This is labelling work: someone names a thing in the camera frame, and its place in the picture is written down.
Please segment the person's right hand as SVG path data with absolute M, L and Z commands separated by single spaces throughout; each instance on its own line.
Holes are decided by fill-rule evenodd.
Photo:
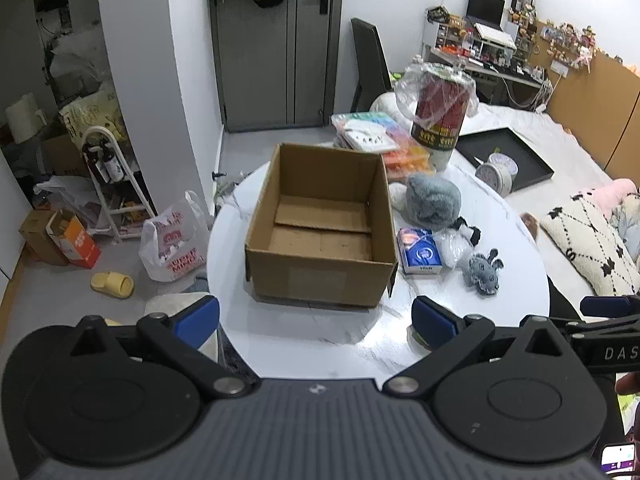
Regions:
M 620 396 L 640 392 L 640 373 L 632 372 L 616 380 L 615 391 Z

